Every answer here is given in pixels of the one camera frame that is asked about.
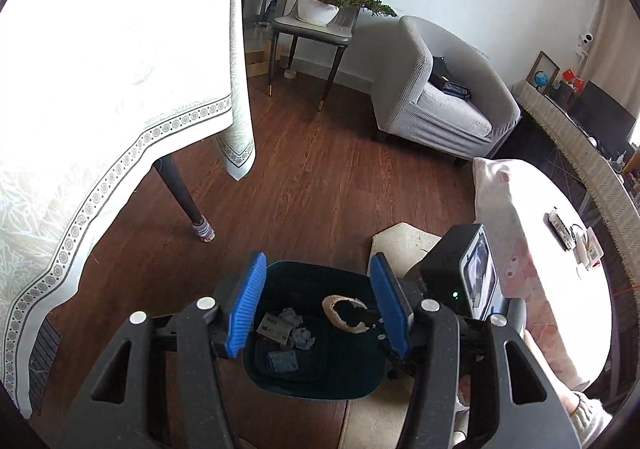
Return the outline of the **cream sweater forearm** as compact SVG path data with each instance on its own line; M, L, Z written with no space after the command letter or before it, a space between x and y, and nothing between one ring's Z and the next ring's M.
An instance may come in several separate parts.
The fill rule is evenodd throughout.
M598 399L588 398L580 391L572 391L555 375L551 384L566 410L583 448L589 448L612 422Z

